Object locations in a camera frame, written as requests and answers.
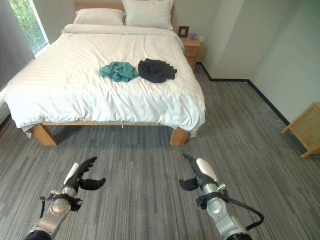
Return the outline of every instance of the teal shirt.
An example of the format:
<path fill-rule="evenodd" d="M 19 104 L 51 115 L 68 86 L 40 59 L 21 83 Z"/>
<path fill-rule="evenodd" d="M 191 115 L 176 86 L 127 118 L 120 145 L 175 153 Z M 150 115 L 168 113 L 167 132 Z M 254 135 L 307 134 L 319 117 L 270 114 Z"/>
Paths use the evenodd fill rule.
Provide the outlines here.
<path fill-rule="evenodd" d="M 100 68 L 102 77 L 109 77 L 115 82 L 129 82 L 139 76 L 136 68 L 129 62 L 113 61 Z"/>

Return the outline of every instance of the wooden bed frame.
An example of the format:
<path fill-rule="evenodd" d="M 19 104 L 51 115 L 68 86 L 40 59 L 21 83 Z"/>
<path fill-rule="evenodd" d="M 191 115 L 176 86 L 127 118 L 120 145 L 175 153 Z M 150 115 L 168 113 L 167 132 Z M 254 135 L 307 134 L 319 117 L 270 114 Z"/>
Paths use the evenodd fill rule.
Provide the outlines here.
<path fill-rule="evenodd" d="M 90 9 L 90 8 L 108 8 L 108 9 L 119 9 L 125 11 L 125 8 L 122 2 L 75 2 L 74 8 L 76 11 L 81 9 Z M 171 10 L 171 20 L 173 19 L 173 12 L 174 6 L 172 6 Z M 42 122 L 34 125 L 30 128 L 30 132 L 34 135 L 34 137 L 45 146 L 56 146 L 58 142 L 56 141 L 53 134 L 49 131 L 46 125 L 60 125 L 60 126 L 121 126 L 121 125 L 134 125 L 134 126 L 157 126 L 160 125 L 158 123 L 137 123 L 137 122 L 97 122 L 97 121 L 74 121 L 74 122 L 64 122 L 64 123 L 57 123 L 57 122 Z M 185 131 L 181 128 L 173 129 L 170 144 L 172 146 L 180 146 L 184 145 L 189 132 Z"/>

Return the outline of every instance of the wooden table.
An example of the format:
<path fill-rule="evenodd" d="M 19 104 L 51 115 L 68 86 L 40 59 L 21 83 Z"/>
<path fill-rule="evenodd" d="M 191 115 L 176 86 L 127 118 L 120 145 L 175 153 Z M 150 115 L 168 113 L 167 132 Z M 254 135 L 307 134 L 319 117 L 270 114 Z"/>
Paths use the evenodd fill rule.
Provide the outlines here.
<path fill-rule="evenodd" d="M 286 126 L 281 133 L 288 130 L 299 139 L 307 151 L 300 157 L 311 154 L 320 154 L 320 102 L 314 102 L 292 123 Z"/>

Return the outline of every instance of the bed leg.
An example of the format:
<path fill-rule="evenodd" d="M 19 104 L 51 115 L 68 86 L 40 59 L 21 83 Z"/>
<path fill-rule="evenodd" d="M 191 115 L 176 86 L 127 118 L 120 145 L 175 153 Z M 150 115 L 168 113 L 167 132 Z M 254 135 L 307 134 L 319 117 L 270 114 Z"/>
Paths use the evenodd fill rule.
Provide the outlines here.
<path fill-rule="evenodd" d="M 53 134 L 49 131 L 49 129 L 42 125 L 41 123 L 38 123 L 34 125 L 32 128 L 30 128 L 30 133 L 34 135 L 34 137 L 45 146 L 57 146 L 58 142 L 56 141 Z"/>
<path fill-rule="evenodd" d="M 181 128 L 173 129 L 171 139 L 170 139 L 170 145 L 172 146 L 181 146 L 184 145 L 189 132 L 185 131 Z"/>

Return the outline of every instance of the black cable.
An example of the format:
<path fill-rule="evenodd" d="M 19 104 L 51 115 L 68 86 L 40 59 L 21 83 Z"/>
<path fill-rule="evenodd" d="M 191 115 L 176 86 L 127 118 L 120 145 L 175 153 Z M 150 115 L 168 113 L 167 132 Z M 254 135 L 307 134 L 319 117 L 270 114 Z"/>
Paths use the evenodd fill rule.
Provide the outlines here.
<path fill-rule="evenodd" d="M 245 229 L 247 229 L 249 231 L 250 229 L 253 229 L 253 228 L 255 228 L 255 227 L 257 227 L 257 226 L 259 226 L 259 225 L 261 225 L 263 223 L 265 217 L 263 216 L 263 214 L 261 212 L 259 212 L 258 210 L 254 209 L 252 206 L 249 206 L 249 205 L 247 205 L 247 204 L 245 204 L 243 202 L 240 202 L 238 200 L 235 200 L 233 198 L 228 197 L 228 199 L 229 199 L 229 201 L 231 203 L 236 204 L 236 205 L 238 205 L 238 206 L 240 206 L 240 207 L 242 207 L 244 209 L 247 209 L 247 210 L 253 212 L 254 214 L 256 214 L 256 215 L 258 215 L 260 217 L 259 221 L 256 221 L 256 222 L 250 224 L 249 226 L 246 226 Z"/>
<path fill-rule="evenodd" d="M 40 218 L 42 218 L 44 216 L 44 212 L 45 212 L 46 198 L 44 196 L 41 196 L 40 200 L 42 201 L 42 209 L 41 209 Z"/>
<path fill-rule="evenodd" d="M 256 215 L 258 215 L 260 217 L 259 221 L 256 221 L 256 222 L 254 222 L 254 223 L 252 223 L 252 224 L 250 224 L 250 225 L 245 227 L 245 229 L 247 231 L 249 231 L 249 230 L 261 225 L 263 223 L 263 221 L 265 220 L 265 217 L 263 216 L 263 214 L 261 212 L 259 212 L 258 210 L 254 209 L 252 206 L 249 206 L 249 205 L 247 205 L 247 204 L 245 204 L 243 202 L 240 202 L 238 200 L 235 200 L 235 199 L 229 197 L 226 190 L 223 190 L 223 194 L 221 192 L 211 192 L 211 193 L 209 193 L 208 194 L 208 198 L 206 198 L 205 201 L 208 202 L 209 199 L 216 198 L 216 197 L 224 200 L 226 203 L 231 202 L 233 204 L 236 204 L 239 207 L 247 209 L 247 210 L 253 212 L 254 214 L 256 214 Z"/>

